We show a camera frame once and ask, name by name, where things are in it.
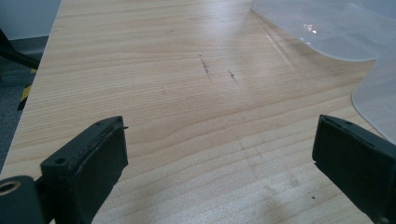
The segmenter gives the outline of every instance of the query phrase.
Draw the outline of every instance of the table surface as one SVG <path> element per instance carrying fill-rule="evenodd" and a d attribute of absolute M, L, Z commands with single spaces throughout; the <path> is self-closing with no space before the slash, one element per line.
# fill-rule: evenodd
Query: table surface
<path fill-rule="evenodd" d="M 130 164 L 93 223 L 370 223 L 311 153 L 320 114 L 373 130 L 351 103 L 372 66 L 248 0 L 63 0 L 1 178 L 122 115 Z"/>

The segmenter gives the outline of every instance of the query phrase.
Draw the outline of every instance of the scratch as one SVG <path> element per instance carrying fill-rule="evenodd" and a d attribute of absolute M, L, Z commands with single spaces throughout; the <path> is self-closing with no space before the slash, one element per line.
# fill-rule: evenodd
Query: scratch
<path fill-rule="evenodd" d="M 212 19 L 212 20 L 221 21 L 221 22 L 225 23 L 224 20 L 221 20 L 217 17 L 212 17 L 212 16 L 193 17 L 193 18 L 189 18 L 189 21 L 203 21 L 204 19 Z"/>
<path fill-rule="evenodd" d="M 204 66 L 207 77 L 209 78 L 210 81 L 212 81 L 209 75 L 209 65 L 204 61 L 204 59 L 202 59 L 202 55 L 200 55 L 199 57 L 201 58 L 201 63 Z"/>
<path fill-rule="evenodd" d="M 232 71 L 228 70 L 228 73 L 230 73 L 230 77 L 233 79 L 233 81 L 238 82 L 238 80 L 236 80 L 235 75 L 233 74 Z"/>

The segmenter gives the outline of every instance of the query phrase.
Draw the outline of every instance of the clamp jaw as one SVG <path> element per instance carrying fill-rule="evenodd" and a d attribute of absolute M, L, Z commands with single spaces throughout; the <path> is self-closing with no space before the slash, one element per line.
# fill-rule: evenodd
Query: clamp jaw
<path fill-rule="evenodd" d="M 374 223 L 396 223 L 396 146 L 349 121 L 322 115 L 312 157 Z"/>
<path fill-rule="evenodd" d="M 98 121 L 44 160 L 36 181 L 0 181 L 2 223 L 91 223 L 128 165 L 124 129 L 122 117 Z"/>

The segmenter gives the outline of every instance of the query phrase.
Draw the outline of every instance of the curved plastic edge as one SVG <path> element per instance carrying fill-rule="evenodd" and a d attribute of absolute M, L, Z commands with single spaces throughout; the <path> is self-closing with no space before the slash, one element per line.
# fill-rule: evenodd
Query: curved plastic edge
<path fill-rule="evenodd" d="M 392 0 L 253 0 L 251 8 L 318 53 L 339 60 L 377 59 L 396 37 Z"/>
<path fill-rule="evenodd" d="M 352 94 L 358 112 L 396 144 L 396 41 Z"/>

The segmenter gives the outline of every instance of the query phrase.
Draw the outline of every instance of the wall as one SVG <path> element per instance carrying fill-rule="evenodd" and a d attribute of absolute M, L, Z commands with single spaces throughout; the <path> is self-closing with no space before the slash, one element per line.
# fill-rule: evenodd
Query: wall
<path fill-rule="evenodd" d="M 8 39 L 47 36 L 61 0 L 0 0 L 0 28 Z"/>

